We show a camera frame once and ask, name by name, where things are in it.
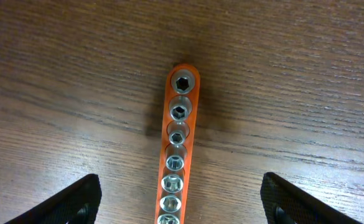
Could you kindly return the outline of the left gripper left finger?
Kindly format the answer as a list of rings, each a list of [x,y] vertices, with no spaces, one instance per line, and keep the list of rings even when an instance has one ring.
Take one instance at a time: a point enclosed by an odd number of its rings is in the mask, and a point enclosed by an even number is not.
[[[101,197],[98,175],[88,174],[6,224],[94,224]]]

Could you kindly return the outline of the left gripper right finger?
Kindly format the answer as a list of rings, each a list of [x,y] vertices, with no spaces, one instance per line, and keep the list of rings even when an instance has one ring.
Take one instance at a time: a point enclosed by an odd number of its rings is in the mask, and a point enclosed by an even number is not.
[[[269,224],[358,223],[274,172],[263,175],[260,196]]]

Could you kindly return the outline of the orange socket bit holder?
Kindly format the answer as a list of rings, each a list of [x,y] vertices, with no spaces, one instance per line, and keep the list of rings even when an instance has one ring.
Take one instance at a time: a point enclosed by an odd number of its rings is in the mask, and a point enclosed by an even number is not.
[[[169,72],[159,152],[157,224],[185,221],[199,91],[200,74],[194,66],[178,64]]]

